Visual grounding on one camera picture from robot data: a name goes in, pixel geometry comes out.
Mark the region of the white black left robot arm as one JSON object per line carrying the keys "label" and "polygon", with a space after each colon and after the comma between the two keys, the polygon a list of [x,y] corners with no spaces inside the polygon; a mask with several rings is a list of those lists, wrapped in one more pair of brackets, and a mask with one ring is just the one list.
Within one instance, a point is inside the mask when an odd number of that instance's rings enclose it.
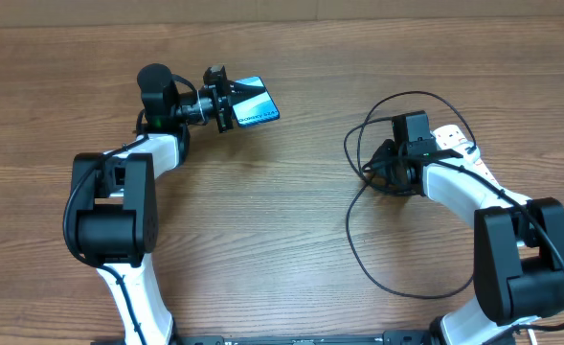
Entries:
{"label": "white black left robot arm", "polygon": [[191,126],[215,122],[224,133],[276,121],[280,111],[261,77],[230,80],[222,65],[206,70],[200,88],[160,63],[142,68],[137,84],[144,107],[135,140],[74,158],[63,238],[72,256],[108,285],[124,324],[121,343],[180,344],[153,267],[155,181],[185,163]]}

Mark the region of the Samsung Galaxy smartphone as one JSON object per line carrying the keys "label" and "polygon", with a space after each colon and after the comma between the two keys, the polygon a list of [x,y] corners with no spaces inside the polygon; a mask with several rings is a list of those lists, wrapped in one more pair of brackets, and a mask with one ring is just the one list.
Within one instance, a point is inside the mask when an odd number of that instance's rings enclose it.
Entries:
{"label": "Samsung Galaxy smartphone", "polygon": [[[249,85],[265,86],[259,76],[238,81]],[[280,118],[280,111],[267,88],[264,93],[257,96],[232,96],[232,110],[240,127],[252,127]]]}

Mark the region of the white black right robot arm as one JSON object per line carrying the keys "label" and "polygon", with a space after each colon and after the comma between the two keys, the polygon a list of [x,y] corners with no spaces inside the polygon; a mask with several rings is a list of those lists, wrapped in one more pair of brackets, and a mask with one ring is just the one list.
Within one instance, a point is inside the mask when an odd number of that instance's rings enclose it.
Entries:
{"label": "white black right robot arm", "polygon": [[[392,118],[394,136],[364,165],[396,192],[426,196],[473,229],[475,295],[426,331],[387,331],[388,344],[511,344],[564,311],[564,207],[501,186],[477,145],[425,112]],[[563,330],[564,322],[553,326]]]}

